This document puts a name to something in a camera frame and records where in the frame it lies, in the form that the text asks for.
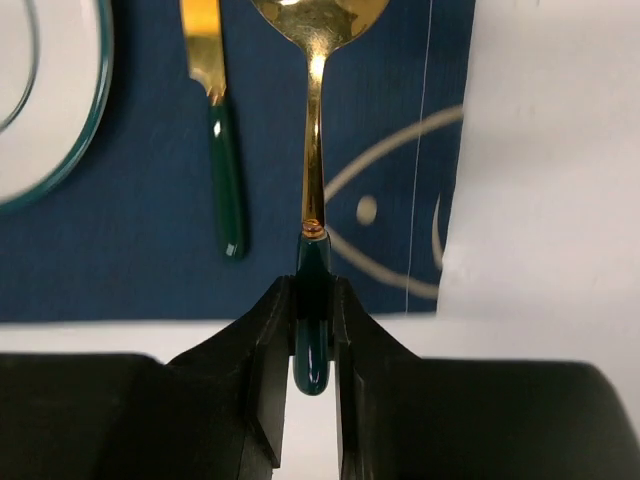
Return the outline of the gold knife green handle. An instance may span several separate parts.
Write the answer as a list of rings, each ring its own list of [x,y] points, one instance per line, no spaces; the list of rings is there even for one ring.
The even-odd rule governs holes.
[[[208,103],[209,154],[221,253],[240,260],[248,249],[247,210],[236,152],[226,70],[220,5],[211,0],[180,2],[188,73],[204,89]]]

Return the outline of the blue cloth with gold script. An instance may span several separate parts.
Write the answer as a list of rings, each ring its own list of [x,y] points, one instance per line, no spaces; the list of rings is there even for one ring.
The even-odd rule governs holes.
[[[216,242],[206,103],[190,80],[178,4],[117,1],[115,68],[100,128],[44,199],[1,219],[5,321],[231,319],[295,267],[306,68],[248,1],[221,5],[251,240],[239,262]],[[339,254],[372,313],[431,312],[461,138],[452,124],[363,169],[384,138],[464,98],[475,5],[392,1],[334,53],[323,88],[327,222],[382,267]]]

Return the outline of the gold spoon green handle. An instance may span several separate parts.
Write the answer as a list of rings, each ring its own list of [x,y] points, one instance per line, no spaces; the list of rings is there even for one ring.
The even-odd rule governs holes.
[[[322,149],[322,88],[332,53],[369,30],[386,1],[256,1],[263,18],[304,53],[307,100],[304,130],[301,227],[298,237],[294,321],[294,380],[317,396],[327,387],[330,360],[330,235],[326,227]]]

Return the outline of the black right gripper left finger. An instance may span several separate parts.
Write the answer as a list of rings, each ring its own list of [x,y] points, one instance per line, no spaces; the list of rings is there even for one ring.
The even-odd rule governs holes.
[[[5,479],[268,479],[280,465],[293,281],[168,363],[5,353]]]

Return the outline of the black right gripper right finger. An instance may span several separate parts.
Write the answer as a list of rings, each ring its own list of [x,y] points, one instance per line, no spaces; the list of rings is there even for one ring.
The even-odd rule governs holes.
[[[332,283],[343,479],[635,479],[639,442],[584,362],[421,358]]]

